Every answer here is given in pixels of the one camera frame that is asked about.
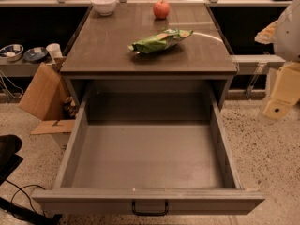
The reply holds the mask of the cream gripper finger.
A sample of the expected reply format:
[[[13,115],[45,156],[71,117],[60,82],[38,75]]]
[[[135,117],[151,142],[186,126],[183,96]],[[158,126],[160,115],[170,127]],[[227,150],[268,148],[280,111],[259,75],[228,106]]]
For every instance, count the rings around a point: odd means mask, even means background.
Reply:
[[[261,44],[271,44],[275,40],[275,30],[277,26],[277,21],[271,22],[267,25],[261,32],[259,32],[254,40]]]
[[[300,64],[285,63],[276,71],[271,93],[262,109],[262,115],[279,120],[288,114],[300,99]]]

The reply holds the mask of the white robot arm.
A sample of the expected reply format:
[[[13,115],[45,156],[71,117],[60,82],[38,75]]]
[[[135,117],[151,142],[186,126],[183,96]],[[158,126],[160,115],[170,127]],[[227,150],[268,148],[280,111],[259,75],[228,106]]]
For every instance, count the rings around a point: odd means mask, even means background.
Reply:
[[[276,121],[300,100],[300,0],[292,0],[279,18],[254,40],[272,43],[275,55],[285,60],[261,109],[263,117]]]

